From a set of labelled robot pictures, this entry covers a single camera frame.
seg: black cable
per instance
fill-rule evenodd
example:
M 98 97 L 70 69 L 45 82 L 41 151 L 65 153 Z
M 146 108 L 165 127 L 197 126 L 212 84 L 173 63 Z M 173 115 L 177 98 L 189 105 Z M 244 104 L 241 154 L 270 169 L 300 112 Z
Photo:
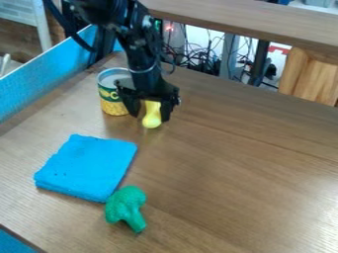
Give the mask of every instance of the black cable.
M 59 10 L 56 8 L 54 3 L 51 0 L 43 0 L 45 6 L 54 16 L 56 21 L 64 28 L 67 34 L 71 35 L 71 37 L 83 48 L 90 52 L 95 52 L 96 49 L 90 45 L 88 45 L 79 35 L 77 34 L 76 29 L 62 16 Z

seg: wire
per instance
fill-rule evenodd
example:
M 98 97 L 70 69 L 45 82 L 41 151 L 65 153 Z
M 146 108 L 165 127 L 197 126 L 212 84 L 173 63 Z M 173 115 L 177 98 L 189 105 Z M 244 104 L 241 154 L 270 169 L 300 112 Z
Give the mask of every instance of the wire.
M 213 38 L 212 41 L 211 41 L 211 43 L 213 43 L 213 41 L 215 39 L 218 39 L 218 43 L 211 50 L 214 50 L 220 44 L 220 42 L 225 39 L 225 35 L 223 35 L 222 37 L 215 37 L 215 38 Z

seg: can label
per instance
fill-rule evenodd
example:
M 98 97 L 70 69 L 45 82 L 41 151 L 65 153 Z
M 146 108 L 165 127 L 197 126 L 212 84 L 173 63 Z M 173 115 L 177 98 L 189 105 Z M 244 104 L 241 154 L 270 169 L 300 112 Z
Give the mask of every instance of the can label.
M 100 97 L 109 102 L 121 102 L 117 88 L 107 88 L 99 84 Z

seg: blue cloth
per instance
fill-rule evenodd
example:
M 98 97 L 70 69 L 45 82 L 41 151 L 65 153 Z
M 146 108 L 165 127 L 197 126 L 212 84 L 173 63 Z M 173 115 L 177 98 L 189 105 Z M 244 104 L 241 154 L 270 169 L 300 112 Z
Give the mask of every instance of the blue cloth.
M 11 234 L 0 229 L 0 252 L 1 253 L 35 253 L 37 252 Z
M 104 203 L 136 151 L 132 142 L 73 134 L 34 179 L 37 187 Z

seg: wooden table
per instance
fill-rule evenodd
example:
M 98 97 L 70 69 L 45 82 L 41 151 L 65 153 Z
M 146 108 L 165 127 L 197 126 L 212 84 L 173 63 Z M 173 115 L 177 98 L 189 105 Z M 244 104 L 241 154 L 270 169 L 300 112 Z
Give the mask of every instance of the wooden table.
M 255 0 L 140 0 L 152 15 L 309 49 L 338 64 L 338 16 Z
M 114 54 L 0 126 L 0 223 L 47 252 L 338 252 L 337 110 L 178 68 L 183 105 L 147 130 L 100 110 L 95 77 L 122 65 Z M 148 195 L 142 234 L 36 189 L 74 132 L 137 143 L 124 185 Z

